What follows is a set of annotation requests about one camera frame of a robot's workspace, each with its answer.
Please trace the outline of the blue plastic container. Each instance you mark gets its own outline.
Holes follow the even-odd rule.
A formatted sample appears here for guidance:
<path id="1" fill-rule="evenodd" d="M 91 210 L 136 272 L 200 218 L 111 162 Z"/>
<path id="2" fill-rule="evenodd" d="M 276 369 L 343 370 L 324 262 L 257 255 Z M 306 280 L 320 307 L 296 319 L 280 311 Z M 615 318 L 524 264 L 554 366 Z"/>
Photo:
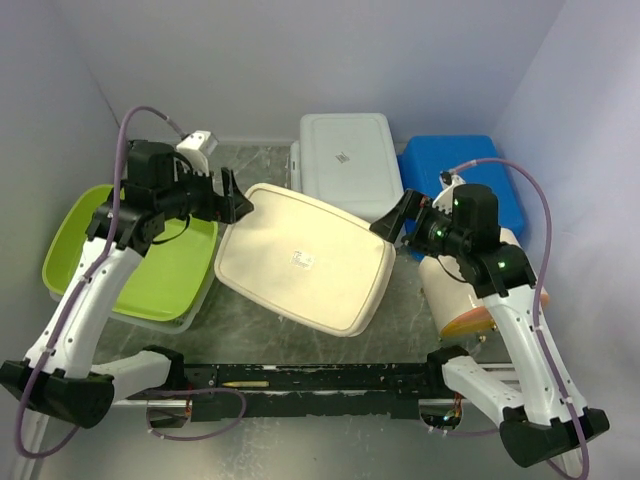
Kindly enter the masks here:
<path id="1" fill-rule="evenodd" d="M 496 158 L 492 139 L 485 135 L 426 135 L 411 138 L 398 155 L 402 184 L 435 198 L 441 191 L 440 174 L 465 162 Z M 525 216 L 507 167 L 486 163 L 461 173 L 467 183 L 489 186 L 499 201 L 500 225 L 520 237 L 526 226 Z"/>

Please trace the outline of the cream perforated laundry basket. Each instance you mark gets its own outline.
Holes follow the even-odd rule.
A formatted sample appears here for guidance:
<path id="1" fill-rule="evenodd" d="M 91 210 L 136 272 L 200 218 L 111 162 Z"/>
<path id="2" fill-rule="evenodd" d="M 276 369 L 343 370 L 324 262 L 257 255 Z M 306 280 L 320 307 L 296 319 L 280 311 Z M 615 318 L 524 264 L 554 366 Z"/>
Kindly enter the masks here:
<path id="1" fill-rule="evenodd" d="M 246 196 L 254 209 L 226 228 L 216 278 L 286 319 L 360 335 L 387 289 L 394 245 L 368 222 L 302 193 L 258 183 Z"/>

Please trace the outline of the large white plastic container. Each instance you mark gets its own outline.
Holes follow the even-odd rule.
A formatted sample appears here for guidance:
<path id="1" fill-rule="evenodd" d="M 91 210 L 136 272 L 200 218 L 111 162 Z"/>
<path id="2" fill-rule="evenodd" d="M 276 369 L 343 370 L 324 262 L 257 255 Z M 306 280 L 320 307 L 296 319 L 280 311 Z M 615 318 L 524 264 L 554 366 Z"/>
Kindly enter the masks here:
<path id="1" fill-rule="evenodd" d="M 290 147 L 291 189 L 368 222 L 404 189 L 390 126 L 381 113 L 306 114 Z"/>

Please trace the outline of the green basket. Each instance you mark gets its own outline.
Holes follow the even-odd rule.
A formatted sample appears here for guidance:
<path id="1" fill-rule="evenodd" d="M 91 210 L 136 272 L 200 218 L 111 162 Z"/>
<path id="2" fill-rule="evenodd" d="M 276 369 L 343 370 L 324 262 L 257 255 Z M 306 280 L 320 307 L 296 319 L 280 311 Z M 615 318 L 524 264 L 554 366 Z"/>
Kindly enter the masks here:
<path id="1" fill-rule="evenodd" d="M 111 190 L 109 184 L 88 189 L 63 220 L 42 267 L 42 279 L 50 293 L 64 294 L 79 264 L 86 228 Z M 217 234 L 215 223 L 193 219 L 185 228 L 182 221 L 167 221 L 160 236 L 167 242 L 150 248 L 123 287 L 113 312 L 154 325 L 186 314 L 210 272 Z"/>

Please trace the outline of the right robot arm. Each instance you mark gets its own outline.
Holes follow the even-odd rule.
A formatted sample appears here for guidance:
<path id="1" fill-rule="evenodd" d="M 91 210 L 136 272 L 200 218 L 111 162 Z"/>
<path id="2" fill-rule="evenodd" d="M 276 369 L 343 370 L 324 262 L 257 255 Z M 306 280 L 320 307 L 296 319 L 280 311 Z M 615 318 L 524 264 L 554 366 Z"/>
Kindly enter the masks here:
<path id="1" fill-rule="evenodd" d="M 496 425 L 511 459 L 526 468 L 584 449 L 610 424 L 572 382 L 543 317 L 536 274 L 520 247 L 501 240 L 498 210 L 497 197 L 485 185 L 454 187 L 450 210 L 408 189 L 370 229 L 426 257 L 453 258 L 483 301 L 520 388 L 508 387 L 457 347 L 429 355 L 425 388 L 435 397 L 453 391 L 468 399 Z"/>

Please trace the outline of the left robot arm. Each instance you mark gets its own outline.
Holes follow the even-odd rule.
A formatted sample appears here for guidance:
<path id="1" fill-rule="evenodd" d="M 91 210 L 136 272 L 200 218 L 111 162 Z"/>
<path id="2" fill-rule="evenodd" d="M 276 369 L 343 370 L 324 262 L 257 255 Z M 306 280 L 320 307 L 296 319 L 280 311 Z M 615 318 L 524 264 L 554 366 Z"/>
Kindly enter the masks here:
<path id="1" fill-rule="evenodd" d="M 49 324 L 21 360 L 1 366 L 1 384 L 32 410 L 89 429 L 111 405 L 153 389 L 162 398 L 187 385 L 184 357 L 150 346 L 121 362 L 94 365 L 98 340 L 120 292 L 169 220 L 234 224 L 253 211 L 234 173 L 222 168 L 222 193 L 173 146 L 138 141 L 127 169 L 93 212 L 81 258 Z"/>

